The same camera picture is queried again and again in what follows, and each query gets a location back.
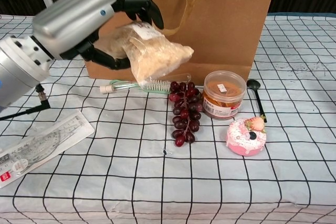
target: bunch of grapes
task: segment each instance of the bunch of grapes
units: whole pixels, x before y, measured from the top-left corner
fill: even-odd
[[[172,136],[175,138],[175,145],[180,147],[184,142],[193,143],[195,141],[193,132],[200,129],[201,94],[193,82],[178,84],[174,81],[171,83],[170,91],[169,100],[175,103],[173,123],[177,129],[173,131]]]

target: tablecloth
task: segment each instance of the tablecloth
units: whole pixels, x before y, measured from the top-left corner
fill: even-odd
[[[31,17],[1,16],[0,38],[31,33]],[[252,157],[225,146],[231,120],[206,115],[196,142],[175,147],[166,95],[102,95],[108,81],[80,58],[55,61],[43,82],[52,109],[0,122],[0,147],[75,109],[96,131],[0,189],[0,223],[336,223],[335,41],[336,18],[266,18],[249,77],[267,144]],[[2,115],[38,103],[32,90]],[[236,118],[257,114],[249,90]]]

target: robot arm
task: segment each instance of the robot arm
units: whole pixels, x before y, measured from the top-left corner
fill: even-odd
[[[127,58],[114,60],[92,45],[99,38],[99,28],[117,12],[163,28],[160,10],[152,0],[59,0],[34,18],[33,39],[51,58],[70,60],[80,54],[110,69],[129,68]]]
[[[152,0],[58,0],[33,19],[32,36],[0,40],[0,112],[34,87],[41,103],[46,103],[39,83],[49,76],[53,59],[81,55],[110,69],[129,68],[128,58],[114,59],[93,46],[99,28],[117,12],[163,29],[160,10]]]

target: black spoon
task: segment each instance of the black spoon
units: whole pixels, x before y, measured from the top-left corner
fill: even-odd
[[[254,93],[256,95],[256,98],[257,98],[258,105],[259,105],[260,116],[263,116],[264,117],[264,122],[267,123],[267,119],[266,119],[264,110],[262,108],[263,106],[261,105],[260,97],[259,97],[259,94],[258,94],[258,89],[260,88],[259,81],[253,80],[253,79],[248,80],[247,81],[247,86],[254,91]]]

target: strawberry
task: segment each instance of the strawberry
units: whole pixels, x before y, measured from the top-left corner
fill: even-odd
[[[264,119],[260,117],[247,119],[245,120],[245,126],[249,130],[264,132],[265,128]]]

